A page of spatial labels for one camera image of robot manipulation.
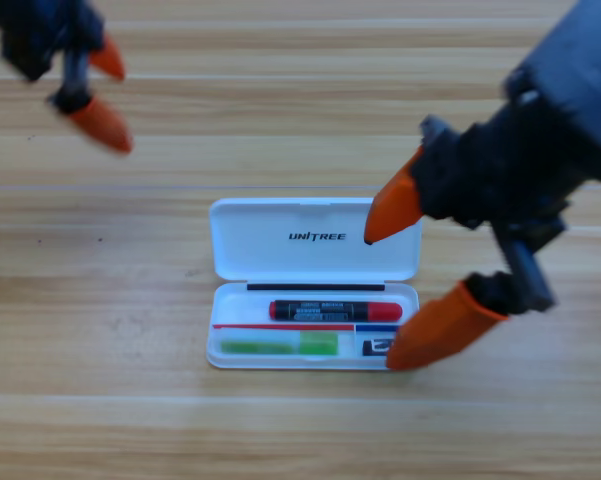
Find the orange fingertip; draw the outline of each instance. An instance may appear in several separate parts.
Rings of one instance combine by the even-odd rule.
[[[410,165],[422,152],[421,146],[373,199],[364,230],[366,243],[384,240],[422,218],[416,183],[409,173]]]
[[[82,110],[68,116],[85,135],[122,154],[133,150],[133,137],[124,119],[111,107],[93,97]]]
[[[104,48],[97,52],[92,52],[89,57],[89,63],[117,80],[123,81],[126,78],[127,74],[120,49],[106,32],[104,34]]]
[[[391,370],[425,367],[461,352],[507,318],[480,305],[461,282],[400,328],[386,366]]]

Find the unitree logo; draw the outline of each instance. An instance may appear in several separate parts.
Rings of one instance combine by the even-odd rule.
[[[289,240],[309,240],[315,242],[316,240],[345,240],[347,237],[346,233],[290,233]]]

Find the red pen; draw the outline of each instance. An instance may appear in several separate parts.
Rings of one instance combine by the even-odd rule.
[[[269,305],[272,320],[288,322],[397,322],[397,303],[276,300]]]

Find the white case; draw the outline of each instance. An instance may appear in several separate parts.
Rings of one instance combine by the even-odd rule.
[[[365,340],[393,338],[395,329],[419,309],[416,291],[402,282],[417,272],[422,226],[418,222],[374,245],[365,244],[363,233],[372,200],[231,198],[211,206],[215,270],[231,281],[214,296],[207,342],[207,359],[212,365],[386,370],[386,357],[363,356],[362,345]],[[275,300],[395,302],[402,307],[402,317],[397,323],[339,324],[354,330],[337,332],[337,355],[223,353],[221,338],[231,331],[223,325],[307,325],[271,320],[268,307]],[[393,331],[360,331],[368,328]]]

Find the wood grain surface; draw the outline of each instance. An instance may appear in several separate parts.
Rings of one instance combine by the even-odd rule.
[[[601,480],[601,186],[540,254],[559,298],[407,374],[205,359],[219,198],[372,196],[429,113],[466,128],[566,0],[99,2],[120,159],[0,62],[0,480]],[[421,303],[503,268],[424,222]]]

